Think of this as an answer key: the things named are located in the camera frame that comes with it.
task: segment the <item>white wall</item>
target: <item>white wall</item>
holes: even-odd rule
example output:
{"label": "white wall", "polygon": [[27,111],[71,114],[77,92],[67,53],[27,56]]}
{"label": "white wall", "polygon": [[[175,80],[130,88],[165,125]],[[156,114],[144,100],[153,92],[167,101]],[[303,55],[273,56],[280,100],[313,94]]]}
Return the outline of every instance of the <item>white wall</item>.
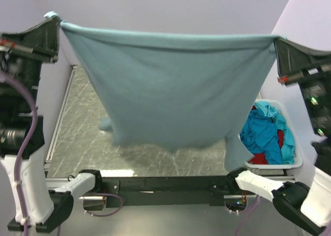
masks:
{"label": "white wall", "polygon": [[[329,0],[289,0],[273,33],[285,35],[289,40],[319,50],[331,50],[331,3]],[[313,134],[308,113],[298,85],[284,87],[277,82],[277,67],[274,66],[261,89],[263,98],[281,101],[289,112],[290,119],[304,164],[294,171],[298,181],[310,184],[316,152],[312,140],[321,140]]]}
{"label": "white wall", "polygon": [[[42,22],[43,12],[35,0],[1,0],[0,32],[21,32]],[[60,50],[55,65],[43,65],[38,92],[39,113],[44,115],[46,144],[42,151],[47,153],[58,113],[69,80],[70,65]],[[0,235],[8,235],[7,223],[14,217],[14,202],[8,177],[0,165]]]}
{"label": "white wall", "polygon": [[[271,33],[288,0],[36,0],[82,26],[191,34]],[[62,38],[71,64],[78,61]]]}

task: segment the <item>pile of clothes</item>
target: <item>pile of clothes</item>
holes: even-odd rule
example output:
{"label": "pile of clothes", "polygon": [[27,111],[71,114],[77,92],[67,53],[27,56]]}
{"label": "pile of clothes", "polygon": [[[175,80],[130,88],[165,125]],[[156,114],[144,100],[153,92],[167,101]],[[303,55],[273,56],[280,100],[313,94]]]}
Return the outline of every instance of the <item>pile of clothes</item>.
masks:
{"label": "pile of clothes", "polygon": [[265,101],[256,102],[240,133],[245,147],[254,154],[255,165],[294,163],[295,142],[286,119]]}

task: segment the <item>red cloth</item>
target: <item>red cloth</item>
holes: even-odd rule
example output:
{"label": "red cloth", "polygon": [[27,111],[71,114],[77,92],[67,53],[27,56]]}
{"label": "red cloth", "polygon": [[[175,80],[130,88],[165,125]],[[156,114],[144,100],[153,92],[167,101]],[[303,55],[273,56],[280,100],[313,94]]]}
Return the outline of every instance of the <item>red cloth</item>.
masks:
{"label": "red cloth", "polygon": [[[279,138],[278,140],[279,147],[282,148],[284,145],[284,132],[282,130],[278,130],[277,135]],[[254,157],[248,162],[254,165],[268,165],[268,161],[265,158],[264,153],[255,153]]]}

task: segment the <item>white plastic bin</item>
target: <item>white plastic bin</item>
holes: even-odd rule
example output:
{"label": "white plastic bin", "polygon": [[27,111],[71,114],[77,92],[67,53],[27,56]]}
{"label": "white plastic bin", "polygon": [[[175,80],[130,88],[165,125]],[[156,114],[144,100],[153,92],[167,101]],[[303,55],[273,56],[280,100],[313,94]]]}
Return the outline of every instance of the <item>white plastic bin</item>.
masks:
{"label": "white plastic bin", "polygon": [[281,113],[285,117],[287,126],[292,131],[294,140],[295,140],[294,164],[292,164],[292,165],[253,165],[253,164],[246,162],[245,165],[249,168],[257,168],[257,169],[292,169],[292,168],[300,167],[303,163],[301,151],[300,151],[297,141],[295,139],[295,134],[292,130],[293,126],[291,124],[291,121],[289,119],[289,116],[287,114],[285,107],[277,100],[268,100],[268,99],[257,99],[256,100],[256,102],[259,102],[259,101],[265,101],[265,102],[269,103],[271,106],[277,108],[279,113]]}

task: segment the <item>blue towel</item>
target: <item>blue towel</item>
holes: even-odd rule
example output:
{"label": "blue towel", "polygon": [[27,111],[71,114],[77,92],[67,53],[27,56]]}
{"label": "blue towel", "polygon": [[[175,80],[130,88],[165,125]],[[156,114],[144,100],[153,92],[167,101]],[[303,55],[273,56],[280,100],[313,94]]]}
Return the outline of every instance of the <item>blue towel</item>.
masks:
{"label": "blue towel", "polygon": [[281,148],[283,164],[293,164],[295,142],[293,134],[286,124],[286,119],[276,108],[265,101],[256,102],[255,107],[260,109],[267,118],[271,118],[278,130],[284,132],[284,145]]}
{"label": "blue towel", "polygon": [[251,110],[240,133],[240,139],[251,153],[264,153],[270,165],[283,163],[278,145],[277,126],[264,111]]}
{"label": "blue towel", "polygon": [[278,35],[128,32],[64,20],[61,29],[109,116],[100,128],[113,130],[114,145],[176,152],[225,139],[227,170],[252,158],[238,134],[275,62]]}

